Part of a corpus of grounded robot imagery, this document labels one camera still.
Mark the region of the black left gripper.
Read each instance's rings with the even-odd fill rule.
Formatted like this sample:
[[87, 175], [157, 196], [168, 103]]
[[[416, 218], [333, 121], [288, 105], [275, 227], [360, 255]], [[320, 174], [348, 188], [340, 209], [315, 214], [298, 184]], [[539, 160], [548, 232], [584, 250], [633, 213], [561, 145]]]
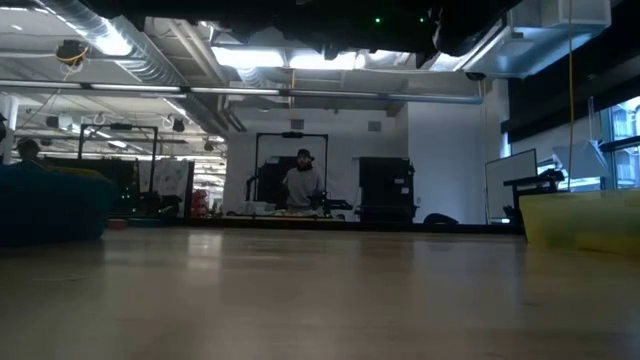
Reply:
[[321, 43], [321, 36], [312, 31], [310, 18], [303, 13], [220, 13], [214, 15], [213, 20], [223, 29], [229, 30], [231, 36], [240, 43], [248, 43], [254, 35], [268, 28], [278, 30], [286, 40], [306, 44]]

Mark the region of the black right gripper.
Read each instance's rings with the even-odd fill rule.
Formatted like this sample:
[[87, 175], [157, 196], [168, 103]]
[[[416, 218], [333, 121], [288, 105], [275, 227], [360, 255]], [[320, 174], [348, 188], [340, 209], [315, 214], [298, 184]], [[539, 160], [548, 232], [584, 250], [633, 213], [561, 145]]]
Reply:
[[[431, 12], [436, 0], [323, 0], [318, 15], [349, 47], [435, 53]], [[341, 49], [327, 44], [322, 55], [333, 61]]]

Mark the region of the yellow block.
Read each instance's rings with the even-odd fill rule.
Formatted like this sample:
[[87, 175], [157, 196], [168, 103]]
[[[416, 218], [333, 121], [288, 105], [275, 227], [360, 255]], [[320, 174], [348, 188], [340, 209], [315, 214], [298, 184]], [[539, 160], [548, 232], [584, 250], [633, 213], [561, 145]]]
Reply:
[[107, 178], [104, 175], [102, 175], [98, 171], [92, 170], [92, 169], [51, 166], [51, 167], [48, 168], [48, 170], [49, 171], [53, 171], [53, 172], [57, 172], [57, 173], [64, 173], [64, 174], [67, 174], [67, 175], [96, 178], [96, 179], [101, 179], [101, 180], [107, 181]]

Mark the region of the yellow bin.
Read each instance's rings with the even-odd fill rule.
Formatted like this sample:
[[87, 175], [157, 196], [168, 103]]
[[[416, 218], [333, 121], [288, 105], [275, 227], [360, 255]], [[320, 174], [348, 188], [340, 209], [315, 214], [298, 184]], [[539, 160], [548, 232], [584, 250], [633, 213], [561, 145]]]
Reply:
[[528, 242], [640, 258], [640, 188], [520, 198]]

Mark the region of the ceiling light panel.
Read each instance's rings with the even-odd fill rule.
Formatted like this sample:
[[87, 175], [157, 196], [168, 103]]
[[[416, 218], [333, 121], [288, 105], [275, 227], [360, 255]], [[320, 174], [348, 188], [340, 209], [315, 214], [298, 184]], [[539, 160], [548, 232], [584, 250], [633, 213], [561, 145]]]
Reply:
[[356, 57], [355, 52], [345, 52], [328, 60], [323, 54], [298, 52], [289, 60], [289, 67], [302, 70], [353, 70]]
[[230, 66], [237, 69], [284, 66], [284, 60], [277, 51], [227, 49], [224, 47], [212, 47], [211, 50], [218, 63], [223, 66]]

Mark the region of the grey ceiling pipe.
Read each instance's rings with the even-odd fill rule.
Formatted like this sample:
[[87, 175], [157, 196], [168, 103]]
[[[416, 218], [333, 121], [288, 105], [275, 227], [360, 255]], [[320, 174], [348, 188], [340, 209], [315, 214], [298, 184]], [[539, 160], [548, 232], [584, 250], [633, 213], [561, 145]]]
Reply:
[[107, 84], [107, 83], [86, 83], [86, 82], [66, 82], [66, 81], [56, 82], [56, 81], [12, 80], [12, 79], [0, 79], [0, 88], [102, 91], [102, 92], [121, 92], [121, 93], [134, 93], [134, 94], [170, 95], [170, 96], [215, 94], [215, 95], [290, 97], [290, 98], [295, 98], [295, 97], [344, 98], [344, 99], [365, 100], [365, 101], [419, 102], [419, 103], [444, 103], [444, 104], [481, 104], [483, 102], [483, 98], [480, 96], [376, 93], [376, 92], [277, 89], [277, 88], [132, 85], [132, 84]]

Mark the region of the person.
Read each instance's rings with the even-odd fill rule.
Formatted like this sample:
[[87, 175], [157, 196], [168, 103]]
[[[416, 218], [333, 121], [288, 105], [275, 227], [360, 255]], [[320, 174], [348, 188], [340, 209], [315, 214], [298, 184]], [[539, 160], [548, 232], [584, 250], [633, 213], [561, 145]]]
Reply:
[[23, 162], [37, 162], [40, 146], [31, 138], [21, 139], [16, 147], [18, 154]]
[[320, 174], [314, 169], [314, 158], [307, 149], [299, 149], [296, 166], [287, 171], [283, 186], [286, 188], [286, 207], [289, 212], [307, 211], [313, 208], [314, 197], [324, 189]]

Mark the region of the black cabinet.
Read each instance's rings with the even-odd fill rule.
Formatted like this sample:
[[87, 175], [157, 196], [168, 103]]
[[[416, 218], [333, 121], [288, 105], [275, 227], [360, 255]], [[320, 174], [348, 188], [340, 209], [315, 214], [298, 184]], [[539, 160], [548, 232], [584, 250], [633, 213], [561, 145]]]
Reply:
[[366, 223], [412, 223], [415, 170], [408, 158], [359, 159], [360, 204], [356, 213]]
[[295, 157], [270, 157], [258, 168], [257, 200], [284, 209], [287, 190], [283, 181], [289, 170], [297, 167]]

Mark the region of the ceiling light strip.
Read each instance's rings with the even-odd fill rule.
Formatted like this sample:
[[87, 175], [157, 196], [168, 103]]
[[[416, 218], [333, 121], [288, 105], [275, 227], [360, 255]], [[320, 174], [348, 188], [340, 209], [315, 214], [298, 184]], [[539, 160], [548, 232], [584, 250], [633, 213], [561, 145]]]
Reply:
[[132, 51], [132, 45], [108, 20], [102, 21], [95, 38], [95, 46], [109, 56], [125, 56]]

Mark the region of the white storage box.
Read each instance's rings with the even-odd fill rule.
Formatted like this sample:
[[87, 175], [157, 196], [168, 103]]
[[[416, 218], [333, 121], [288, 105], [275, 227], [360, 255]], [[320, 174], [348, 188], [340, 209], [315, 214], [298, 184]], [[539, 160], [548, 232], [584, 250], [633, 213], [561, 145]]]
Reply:
[[275, 204], [261, 201], [245, 201], [238, 209], [245, 216], [270, 216], [275, 210]]

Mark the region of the white patterned sheet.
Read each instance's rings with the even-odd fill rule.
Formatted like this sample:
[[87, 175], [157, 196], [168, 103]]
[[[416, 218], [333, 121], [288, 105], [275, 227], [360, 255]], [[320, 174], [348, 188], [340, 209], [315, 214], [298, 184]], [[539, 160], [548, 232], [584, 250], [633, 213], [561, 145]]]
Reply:
[[190, 174], [190, 162], [174, 159], [161, 159], [153, 163], [154, 174], [151, 174], [150, 161], [138, 163], [139, 187], [141, 192], [148, 192], [150, 183], [152, 191], [160, 196], [175, 195], [182, 200], [186, 198]]

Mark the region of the black bag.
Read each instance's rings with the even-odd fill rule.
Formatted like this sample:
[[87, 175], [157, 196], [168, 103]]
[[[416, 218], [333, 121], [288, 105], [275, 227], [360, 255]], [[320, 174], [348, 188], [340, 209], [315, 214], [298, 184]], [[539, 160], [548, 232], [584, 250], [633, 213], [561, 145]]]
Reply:
[[454, 226], [454, 225], [458, 225], [459, 222], [456, 219], [444, 214], [431, 213], [424, 218], [423, 224], [428, 226], [434, 226], [434, 225]]

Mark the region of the ceiling air unit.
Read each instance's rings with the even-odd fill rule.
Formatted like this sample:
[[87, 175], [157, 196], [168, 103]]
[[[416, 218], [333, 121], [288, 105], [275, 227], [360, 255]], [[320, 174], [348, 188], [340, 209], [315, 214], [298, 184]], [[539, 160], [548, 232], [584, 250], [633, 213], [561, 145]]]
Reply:
[[611, 22], [611, 0], [523, 0], [462, 70], [493, 78], [526, 78], [586, 44]]

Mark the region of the black desk equipment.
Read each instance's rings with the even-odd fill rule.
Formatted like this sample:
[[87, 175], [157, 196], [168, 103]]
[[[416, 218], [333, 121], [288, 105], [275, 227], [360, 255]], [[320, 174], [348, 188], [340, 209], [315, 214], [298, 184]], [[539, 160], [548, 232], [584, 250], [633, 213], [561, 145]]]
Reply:
[[559, 183], [564, 180], [565, 176], [561, 171], [549, 169], [536, 176], [505, 181], [503, 185], [509, 187], [512, 190], [512, 194], [518, 197], [556, 193], [559, 191]]

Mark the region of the blue bin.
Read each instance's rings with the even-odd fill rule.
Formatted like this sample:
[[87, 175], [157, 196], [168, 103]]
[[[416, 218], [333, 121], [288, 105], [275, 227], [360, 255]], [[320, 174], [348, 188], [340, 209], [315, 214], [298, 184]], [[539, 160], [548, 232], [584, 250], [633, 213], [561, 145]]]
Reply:
[[96, 241], [115, 200], [98, 176], [0, 166], [0, 248]]

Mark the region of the window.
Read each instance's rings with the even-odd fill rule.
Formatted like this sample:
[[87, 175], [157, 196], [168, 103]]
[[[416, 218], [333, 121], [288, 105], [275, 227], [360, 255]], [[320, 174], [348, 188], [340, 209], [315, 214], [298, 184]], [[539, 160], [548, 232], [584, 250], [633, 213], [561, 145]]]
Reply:
[[615, 186], [640, 188], [640, 96], [613, 106], [610, 113]]

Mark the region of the black frame rig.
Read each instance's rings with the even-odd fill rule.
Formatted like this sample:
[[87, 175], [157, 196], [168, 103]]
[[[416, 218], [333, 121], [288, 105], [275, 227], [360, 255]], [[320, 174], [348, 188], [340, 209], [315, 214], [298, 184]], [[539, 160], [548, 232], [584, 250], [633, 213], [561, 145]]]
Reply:
[[[80, 134], [78, 139], [78, 151], [77, 151], [77, 159], [81, 160], [83, 158], [83, 150], [84, 143], [92, 138], [92, 135], [86, 137], [85, 131], [89, 128], [94, 128], [96, 131], [100, 131], [105, 127], [105, 124], [81, 124], [80, 125]], [[150, 178], [148, 185], [148, 192], [154, 191], [154, 175], [155, 175], [155, 162], [157, 157], [157, 146], [159, 140], [159, 130], [156, 126], [143, 126], [143, 125], [134, 125], [134, 124], [125, 124], [125, 123], [112, 123], [108, 124], [107, 127], [112, 131], [132, 131], [133, 129], [138, 129], [140, 131], [143, 130], [152, 130], [153, 131], [153, 139], [152, 139], [152, 153], [151, 153], [151, 165], [150, 165]]]
[[[254, 148], [254, 173], [250, 178], [248, 178], [245, 182], [245, 201], [259, 201], [259, 181], [261, 178], [259, 166], [259, 154], [260, 154], [260, 140], [262, 137], [279, 137], [284, 139], [303, 139], [305, 137], [313, 137], [313, 138], [321, 138], [324, 140], [324, 160], [328, 160], [328, 148], [329, 148], [329, 135], [328, 134], [308, 134], [299, 131], [286, 131], [286, 132], [258, 132], [255, 135], [255, 148]], [[327, 165], [325, 165], [324, 170], [324, 181], [325, 184], [324, 190], [326, 192], [327, 185], [327, 176], [328, 170]], [[287, 197], [288, 193], [283, 190], [280, 185], [278, 185], [278, 190], [276, 192], [276, 209], [287, 209]]]

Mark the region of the ribbed silver air duct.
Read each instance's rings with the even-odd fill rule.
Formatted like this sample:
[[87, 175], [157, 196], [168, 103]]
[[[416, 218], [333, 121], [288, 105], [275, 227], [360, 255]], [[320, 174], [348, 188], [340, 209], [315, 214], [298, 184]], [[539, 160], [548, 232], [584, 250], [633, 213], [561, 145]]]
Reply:
[[108, 20], [132, 45], [132, 51], [125, 56], [106, 56], [112, 58], [118, 66], [138, 81], [152, 85], [187, 84], [184, 77], [154, 43], [123, 16], [112, 20], [103, 18], [83, 5], [79, 0], [35, 1], [98, 51], [100, 50], [95, 46], [95, 38], [102, 26], [102, 21]]

